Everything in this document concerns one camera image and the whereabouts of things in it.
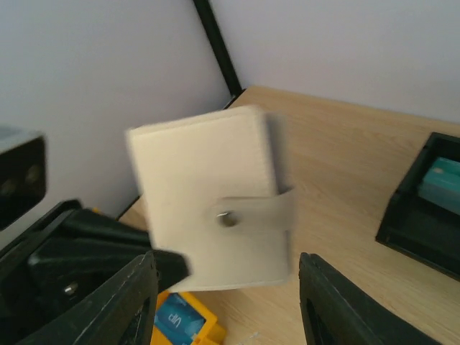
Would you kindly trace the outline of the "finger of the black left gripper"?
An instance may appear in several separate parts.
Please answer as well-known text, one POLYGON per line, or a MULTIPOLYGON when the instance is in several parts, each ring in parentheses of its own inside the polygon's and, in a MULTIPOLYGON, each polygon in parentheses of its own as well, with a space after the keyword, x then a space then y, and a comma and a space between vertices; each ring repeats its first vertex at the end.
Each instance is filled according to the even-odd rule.
POLYGON ((180 253, 154 249, 159 290, 167 290, 190 276, 188 260, 180 253))

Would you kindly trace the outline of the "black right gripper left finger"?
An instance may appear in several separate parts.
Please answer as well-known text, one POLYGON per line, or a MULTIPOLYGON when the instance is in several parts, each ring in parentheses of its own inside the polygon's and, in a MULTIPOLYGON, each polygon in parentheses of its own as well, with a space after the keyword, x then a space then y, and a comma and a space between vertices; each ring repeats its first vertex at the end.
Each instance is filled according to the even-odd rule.
POLYGON ((149 344, 156 300, 155 259, 148 252, 19 343, 149 344))

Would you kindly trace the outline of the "cream leather card holder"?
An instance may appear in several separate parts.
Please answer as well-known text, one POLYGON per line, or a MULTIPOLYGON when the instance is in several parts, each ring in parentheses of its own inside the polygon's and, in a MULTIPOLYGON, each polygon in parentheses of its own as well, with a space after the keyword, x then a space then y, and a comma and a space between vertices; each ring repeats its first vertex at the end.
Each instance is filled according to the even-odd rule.
POLYGON ((283 116, 240 106, 125 137, 152 244, 183 255, 190 270, 172 291, 288 280, 295 191, 283 116))

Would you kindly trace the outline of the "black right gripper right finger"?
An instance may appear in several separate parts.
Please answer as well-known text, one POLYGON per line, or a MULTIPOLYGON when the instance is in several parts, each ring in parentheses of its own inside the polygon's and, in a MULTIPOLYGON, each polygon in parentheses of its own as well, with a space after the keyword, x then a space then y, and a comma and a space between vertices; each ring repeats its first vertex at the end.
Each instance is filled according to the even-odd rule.
POLYGON ((391 313, 317 254, 299 260, 300 309, 308 344, 437 344, 391 313))

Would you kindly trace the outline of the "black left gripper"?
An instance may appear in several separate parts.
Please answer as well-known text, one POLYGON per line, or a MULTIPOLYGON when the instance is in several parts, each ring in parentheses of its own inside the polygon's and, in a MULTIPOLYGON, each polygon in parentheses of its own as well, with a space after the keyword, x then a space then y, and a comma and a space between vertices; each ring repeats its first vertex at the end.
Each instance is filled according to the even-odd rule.
POLYGON ((60 202, 1 250, 1 333, 35 332, 150 249, 146 232, 60 202))

